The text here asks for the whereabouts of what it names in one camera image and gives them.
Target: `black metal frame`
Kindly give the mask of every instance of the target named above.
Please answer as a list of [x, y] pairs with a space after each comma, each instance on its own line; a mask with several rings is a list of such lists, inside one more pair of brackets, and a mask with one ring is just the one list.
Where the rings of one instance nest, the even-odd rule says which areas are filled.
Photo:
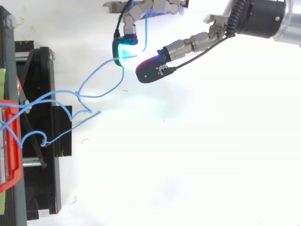
[[[9, 13], [0, 6], [0, 22]], [[16, 63], [15, 52], [29, 52], [26, 61]], [[55, 90], [54, 66], [51, 49], [34, 49], [33, 41], [14, 42], [13, 30], [0, 23], [0, 68], [7, 69], [6, 99], [24, 104]], [[22, 85], [17, 92], [17, 77]], [[52, 140], [69, 130], [72, 124], [62, 107], [53, 103], [35, 105], [20, 116], [21, 135], [33, 130], [46, 133]], [[26, 220], [38, 219], [38, 210], [49, 209], [56, 214], [61, 209], [58, 157], [71, 156], [71, 133], [46, 147], [40, 147], [42, 137], [30, 136], [23, 145], [23, 158], [38, 157], [41, 166], [24, 168], [24, 178], [6, 192], [5, 214], [0, 225], [25, 226]]]
[[[27, 43], [16, 42], [16, 52], [29, 52], [26, 62], [17, 62], [17, 74], [22, 84], [26, 99], [34, 101], [40, 96], [55, 90], [55, 78], [51, 49], [41, 47], [34, 49]], [[24, 136], [32, 130], [46, 133], [49, 140], [70, 129], [72, 123], [60, 106], [53, 103], [36, 105], [28, 114], [21, 117], [21, 134]], [[41, 167], [24, 168], [25, 196], [27, 219], [38, 219], [38, 210], [49, 209], [50, 214], [56, 214], [61, 209], [60, 175], [58, 157], [71, 155], [71, 134], [64, 136], [46, 147], [40, 147], [41, 136], [32, 136], [24, 142], [23, 158], [38, 156]]]

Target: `coiled cable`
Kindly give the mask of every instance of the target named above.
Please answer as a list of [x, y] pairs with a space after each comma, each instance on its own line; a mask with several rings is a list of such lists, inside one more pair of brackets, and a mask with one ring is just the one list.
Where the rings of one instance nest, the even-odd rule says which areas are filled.
[[227, 21], [227, 28], [225, 34], [226, 37], [235, 37], [236, 29], [241, 16], [241, 11], [243, 10], [245, 4], [246, 0], [236, 0], [236, 2], [233, 4], [230, 16]]

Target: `blue wire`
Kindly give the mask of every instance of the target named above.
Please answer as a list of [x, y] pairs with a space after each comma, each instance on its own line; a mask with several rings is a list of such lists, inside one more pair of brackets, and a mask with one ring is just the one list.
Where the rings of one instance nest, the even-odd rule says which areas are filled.
[[[148, 27], [148, 13], [145, 14], [145, 45], [144, 45], [144, 49], [142, 52], [144, 52], [147, 48], [147, 43], [148, 43], [148, 30], [147, 30], [147, 27]], [[136, 57], [137, 55], [135, 56], [126, 56], [126, 57], [122, 57], [122, 59], [127, 59], [127, 58], [134, 58]], [[115, 60], [119, 60], [120, 57], [116, 57], [116, 58], [113, 58], [111, 60], [108, 60], [106, 62], [104, 62], [102, 65], [100, 65], [95, 71], [92, 72], [92, 74], [90, 74], [90, 76], [83, 82], [83, 84], [81, 85], [79, 91], [77, 92], [81, 97], [84, 97], [84, 98], [100, 98], [100, 97], [103, 97], [109, 93], [111, 93], [113, 90], [115, 90], [123, 81], [124, 79], [124, 68], [123, 68], [123, 76], [122, 76], [122, 79], [121, 81], [117, 84], [117, 86], [115, 86], [114, 88], [112, 88], [110, 91], [102, 94], [102, 95], [99, 95], [99, 96], [85, 96], [85, 95], [81, 95], [80, 93], [82, 92], [82, 89], [84, 88], [84, 86], [86, 85], [86, 83], [103, 67], [105, 66], [106, 64], [112, 62], [112, 61], [115, 61]]]
[[55, 138], [54, 140], [52, 141], [49, 141], [49, 142], [46, 142], [46, 144], [51, 144], [53, 142], [55, 142], [57, 139], [61, 138], [63, 135], [65, 135], [66, 133], [69, 133], [71, 132], [72, 130], [76, 129], [78, 126], [81, 126], [83, 123], [85, 123], [86, 121], [98, 116], [101, 112], [97, 112], [95, 115], [92, 115], [91, 117], [85, 119], [84, 121], [82, 121], [80, 124], [78, 124], [77, 126], [73, 127], [72, 129], [70, 130], [67, 130], [66, 132], [62, 133], [61, 135], [59, 135], [57, 138]]
[[[144, 49], [143, 49], [143, 52], [146, 50], [147, 48], [147, 43], [148, 43], [148, 31], [147, 31], [147, 27], [148, 27], [148, 13], [146, 13], [146, 17], [145, 17], [145, 46], [144, 46]], [[123, 57], [124, 59], [126, 58], [134, 58], [136, 56], [127, 56], [127, 57]], [[13, 132], [13, 130], [8, 126], [10, 123], [12, 123], [16, 118], [18, 118], [22, 113], [24, 113], [27, 109], [29, 109], [30, 107], [34, 106], [34, 105], [37, 105], [37, 104], [42, 104], [42, 103], [56, 103], [58, 105], [60, 105], [67, 113], [70, 121], [73, 121], [73, 119], [80, 113], [93, 113], [81, 100], [81, 97], [86, 97], [86, 98], [100, 98], [100, 97], [103, 97], [109, 93], [111, 93], [113, 90], [115, 90], [123, 81], [124, 79], [124, 76], [125, 76], [125, 69], [122, 68], [122, 78], [120, 80], [120, 82], [114, 87], [112, 88], [111, 90], [109, 90], [108, 92], [100, 95], [100, 96], [95, 96], [95, 97], [91, 97], [91, 96], [84, 96], [84, 95], [80, 95], [80, 92], [82, 91], [83, 87], [85, 86], [85, 84], [95, 75], [96, 72], [98, 72], [103, 66], [105, 66], [107, 63], [109, 62], [112, 62], [114, 60], [119, 60], [120, 58], [117, 57], [117, 58], [114, 58], [114, 59], [111, 59], [111, 60], [108, 60], [107, 62], [103, 63], [102, 65], [100, 65], [85, 81], [84, 83], [81, 85], [80, 89], [78, 92], [73, 92], [73, 91], [70, 91], [70, 90], [57, 90], [57, 91], [51, 91], [49, 93], [46, 93], [44, 95], [42, 95], [41, 97], [39, 97], [38, 99], [36, 99], [35, 101], [27, 104], [27, 105], [12, 105], [12, 104], [6, 104], [6, 103], [0, 103], [0, 106], [3, 106], [3, 107], [17, 107], [17, 108], [21, 108], [21, 110], [19, 111], [18, 114], [16, 114], [13, 118], [11, 118], [9, 121], [7, 122], [4, 122], [2, 120], [0, 120], [0, 123], [2, 124], [2, 127], [0, 127], [0, 131], [3, 131], [4, 129], [7, 129], [13, 136], [13, 138], [16, 140], [16, 142], [18, 143], [18, 145], [20, 146], [20, 148], [22, 148], [23, 146], [23, 143], [24, 141], [31, 135], [33, 134], [40, 134], [43, 136], [43, 140], [42, 140], [42, 144], [41, 146], [45, 146], [46, 144], [51, 144], [53, 142], [55, 142], [57, 139], [59, 139], [60, 137], [62, 137], [63, 135], [65, 135], [66, 133], [74, 130], [75, 128], [77, 128], [78, 126], [82, 125], [83, 123], [85, 123], [86, 121], [96, 117], [97, 115], [99, 115], [101, 112], [98, 112], [96, 113], [95, 115], [92, 115], [91, 117], [85, 119], [84, 121], [82, 121], [79, 125], [75, 126], [74, 128], [71, 128], [70, 130], [62, 133], [61, 135], [59, 135], [57, 138], [55, 138], [54, 140], [52, 141], [47, 141], [47, 135], [44, 133], [44, 132], [41, 132], [41, 131], [33, 131], [33, 132], [30, 132], [28, 134], [26, 134], [21, 141], [19, 141], [18, 137], [16, 136], [16, 134]], [[68, 111], [68, 109], [62, 104], [60, 103], [59, 101], [56, 101], [56, 100], [52, 100], [52, 99], [47, 99], [47, 100], [44, 100], [44, 98], [50, 96], [50, 95], [53, 95], [53, 94], [56, 94], [56, 93], [70, 93], [70, 94], [73, 94], [75, 95], [77, 98], [78, 98], [78, 101], [82, 104], [82, 106], [86, 109], [86, 110], [81, 110], [81, 111], [78, 111], [76, 112], [73, 116], [70, 114], [70, 112]]]

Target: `white table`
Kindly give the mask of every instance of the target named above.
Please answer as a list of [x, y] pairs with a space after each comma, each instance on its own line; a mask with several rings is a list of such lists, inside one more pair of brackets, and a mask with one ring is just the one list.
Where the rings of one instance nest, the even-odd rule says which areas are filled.
[[[118, 15], [105, 2], [1, 4], [21, 24], [16, 40], [55, 51], [56, 89], [78, 90], [112, 56]], [[192, 18], [150, 19], [148, 50], [207, 30]], [[143, 28], [138, 22], [142, 42]], [[126, 70], [117, 90], [86, 100], [103, 113], [73, 131], [73, 156], [60, 160], [63, 209], [41, 211], [31, 226], [300, 225], [298, 56], [297, 46], [238, 36], [153, 84]], [[120, 78], [109, 64], [85, 93], [101, 94]], [[74, 97], [57, 99], [81, 109]]]

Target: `black cable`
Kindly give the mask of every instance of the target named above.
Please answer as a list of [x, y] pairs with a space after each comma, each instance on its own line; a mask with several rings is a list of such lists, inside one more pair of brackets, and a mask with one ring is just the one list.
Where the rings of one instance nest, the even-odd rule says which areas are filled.
[[119, 30], [119, 26], [120, 26], [120, 23], [121, 23], [121, 19], [123, 17], [123, 14], [124, 12], [126, 11], [126, 9], [129, 7], [129, 5], [131, 4], [132, 0], [128, 0], [126, 5], [123, 7], [122, 11], [121, 11], [121, 14], [119, 16], [119, 19], [118, 19], [118, 23], [117, 23], [117, 27], [116, 27], [116, 30]]
[[175, 67], [175, 70], [178, 70], [179, 68], [184, 67], [184, 66], [192, 63], [193, 61], [199, 59], [200, 57], [202, 57], [203, 55], [205, 55], [206, 53], [208, 53], [210, 50], [212, 50], [214, 47], [218, 46], [219, 44], [221, 44], [223, 41], [226, 41], [227, 39], [229, 39], [229, 37], [225, 37], [225, 38], [219, 40], [217, 43], [215, 43], [214, 45], [210, 46], [208, 49], [206, 49], [201, 54], [199, 54], [196, 57], [192, 58], [191, 60], [189, 60], [189, 61], [187, 61], [187, 62], [185, 62], [185, 63], [183, 63], [183, 64], [181, 64], [181, 65], [179, 65], [177, 67]]
[[229, 38], [235, 37], [238, 22], [241, 17], [241, 12], [245, 6], [246, 6], [246, 0], [236, 0], [233, 3], [233, 7], [227, 21], [227, 29], [225, 34], [226, 37]]

